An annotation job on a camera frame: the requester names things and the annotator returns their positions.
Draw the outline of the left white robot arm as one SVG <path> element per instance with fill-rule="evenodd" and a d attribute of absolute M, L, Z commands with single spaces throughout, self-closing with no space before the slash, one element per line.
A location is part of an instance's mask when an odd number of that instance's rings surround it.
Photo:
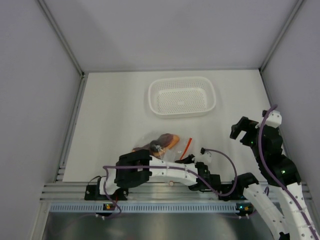
<path fill-rule="evenodd" d="M 149 181 L 181 183 L 191 191 L 219 190 L 221 178 L 210 173 L 207 163 L 210 153 L 190 154 L 187 157 L 169 161 L 169 154 L 163 158 L 150 155 L 145 149 L 121 155 L 115 165 L 104 166 L 106 171 L 95 189 L 102 200 L 109 199 L 117 190 L 136 188 Z"/>

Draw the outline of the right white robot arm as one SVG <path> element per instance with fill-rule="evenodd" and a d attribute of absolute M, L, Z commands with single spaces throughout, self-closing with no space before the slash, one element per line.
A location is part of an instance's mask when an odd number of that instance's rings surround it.
<path fill-rule="evenodd" d="M 275 240 L 318 240 L 320 238 L 303 196 L 296 165 L 283 154 L 281 120 L 267 119 L 265 125 L 243 116 L 231 127 L 230 138 L 244 132 L 240 142 L 250 147 L 258 168 L 277 197 L 276 207 L 252 173 L 237 177 L 235 196 L 246 198 L 255 207 Z"/>

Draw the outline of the clear zip top bag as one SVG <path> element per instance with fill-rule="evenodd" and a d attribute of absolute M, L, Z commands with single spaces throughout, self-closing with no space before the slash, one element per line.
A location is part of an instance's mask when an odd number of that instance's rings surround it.
<path fill-rule="evenodd" d="M 192 145 L 192 137 L 152 131 L 141 137 L 131 151 L 148 150 L 149 154 L 157 159 L 179 162 L 190 155 Z"/>

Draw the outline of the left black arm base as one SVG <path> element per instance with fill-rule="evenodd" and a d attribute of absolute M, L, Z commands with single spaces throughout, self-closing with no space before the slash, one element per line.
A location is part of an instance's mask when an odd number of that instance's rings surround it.
<path fill-rule="evenodd" d="M 92 178 L 86 185 L 84 200 L 85 201 L 106 201 L 109 200 L 103 190 L 103 184 L 105 182 L 105 176 L 96 176 Z M 127 201 L 129 190 L 119 188 L 115 190 L 114 193 L 107 193 L 109 197 L 117 202 L 117 201 Z"/>

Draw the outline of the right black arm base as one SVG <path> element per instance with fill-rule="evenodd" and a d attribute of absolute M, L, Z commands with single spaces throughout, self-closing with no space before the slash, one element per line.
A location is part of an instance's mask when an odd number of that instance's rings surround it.
<path fill-rule="evenodd" d="M 218 199 L 220 201 L 236 201 L 241 199 L 241 195 L 239 194 L 239 191 L 237 187 L 232 191 L 233 185 L 230 183 L 222 184 L 220 186 L 219 192 L 225 196 L 218 196 Z"/>

